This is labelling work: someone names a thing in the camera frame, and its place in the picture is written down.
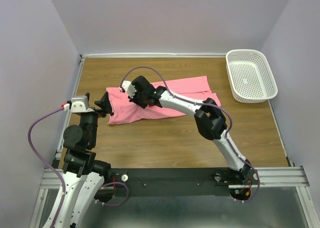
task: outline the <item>white plastic basket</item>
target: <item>white plastic basket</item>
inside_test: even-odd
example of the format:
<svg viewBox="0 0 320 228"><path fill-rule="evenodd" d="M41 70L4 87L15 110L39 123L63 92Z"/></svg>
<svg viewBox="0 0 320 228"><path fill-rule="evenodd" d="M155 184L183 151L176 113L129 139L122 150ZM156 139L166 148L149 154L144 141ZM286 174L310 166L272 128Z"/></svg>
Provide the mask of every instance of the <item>white plastic basket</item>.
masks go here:
<svg viewBox="0 0 320 228"><path fill-rule="evenodd" d="M235 100L258 103L276 96L276 81L263 53L238 49L226 55L226 70Z"/></svg>

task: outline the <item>screw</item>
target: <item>screw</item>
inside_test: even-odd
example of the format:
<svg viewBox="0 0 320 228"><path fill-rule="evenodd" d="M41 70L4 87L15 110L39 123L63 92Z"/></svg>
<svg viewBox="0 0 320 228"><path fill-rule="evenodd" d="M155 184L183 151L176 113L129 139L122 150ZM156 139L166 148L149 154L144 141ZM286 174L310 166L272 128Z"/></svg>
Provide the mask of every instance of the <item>screw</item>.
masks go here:
<svg viewBox="0 0 320 228"><path fill-rule="evenodd" d="M219 176L215 176L214 179L215 179L217 182L221 181L221 177L219 177Z"/></svg>

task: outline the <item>wooden table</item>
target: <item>wooden table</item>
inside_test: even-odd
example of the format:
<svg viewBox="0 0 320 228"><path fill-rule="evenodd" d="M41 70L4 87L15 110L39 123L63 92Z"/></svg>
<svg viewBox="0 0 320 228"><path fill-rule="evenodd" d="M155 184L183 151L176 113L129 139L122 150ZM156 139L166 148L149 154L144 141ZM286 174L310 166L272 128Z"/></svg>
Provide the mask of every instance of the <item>wooden table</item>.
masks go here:
<svg viewBox="0 0 320 228"><path fill-rule="evenodd" d="M244 104L234 100L227 78L225 58L87 58L77 95L90 93L90 104L100 100L106 87L119 87L131 68L152 66L166 80L195 76L208 77L215 92L233 118L230 134L239 150L256 167L288 166L268 102ZM126 80L138 75L150 82L160 81L153 71L137 69ZM96 159L113 168L192 168L225 167L227 163L213 142L203 138L189 116L141 120L110 126L100 118ZM72 115L70 124L79 124Z"/></svg>

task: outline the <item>gray wall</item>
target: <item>gray wall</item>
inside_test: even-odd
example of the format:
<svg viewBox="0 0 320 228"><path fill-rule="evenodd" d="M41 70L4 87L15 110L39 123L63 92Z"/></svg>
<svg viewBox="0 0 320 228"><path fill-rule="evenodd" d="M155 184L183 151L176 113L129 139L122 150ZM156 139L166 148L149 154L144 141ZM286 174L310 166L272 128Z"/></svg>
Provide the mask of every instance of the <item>gray wall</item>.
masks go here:
<svg viewBox="0 0 320 228"><path fill-rule="evenodd" d="M71 95L79 56L50 0L0 0L0 227L27 228L44 165L31 151L28 128ZM52 160L61 112L32 139Z"/></svg>
<svg viewBox="0 0 320 228"><path fill-rule="evenodd" d="M289 0L52 0L81 54L261 49Z"/></svg>
<svg viewBox="0 0 320 228"><path fill-rule="evenodd" d="M265 42L279 92L272 107L289 158L303 165L320 213L320 4L290 0Z"/></svg>

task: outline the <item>pink towel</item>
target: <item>pink towel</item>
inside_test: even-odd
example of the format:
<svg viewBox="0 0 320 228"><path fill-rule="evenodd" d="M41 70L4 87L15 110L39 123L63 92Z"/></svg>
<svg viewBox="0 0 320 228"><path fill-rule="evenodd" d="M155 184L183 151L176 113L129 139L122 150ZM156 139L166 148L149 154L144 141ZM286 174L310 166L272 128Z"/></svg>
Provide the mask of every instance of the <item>pink towel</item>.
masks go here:
<svg viewBox="0 0 320 228"><path fill-rule="evenodd" d="M218 106L221 106L215 93L212 93L207 81L207 76L192 77L178 80L167 81L170 90L193 99L206 100L212 98ZM163 82L152 83L154 87L164 86ZM169 109L159 107L146 107L145 109L129 102L128 95L119 91L117 87L108 87L109 100L114 112L110 116L109 125L126 124L141 119L160 119L167 117L179 117L185 114Z"/></svg>

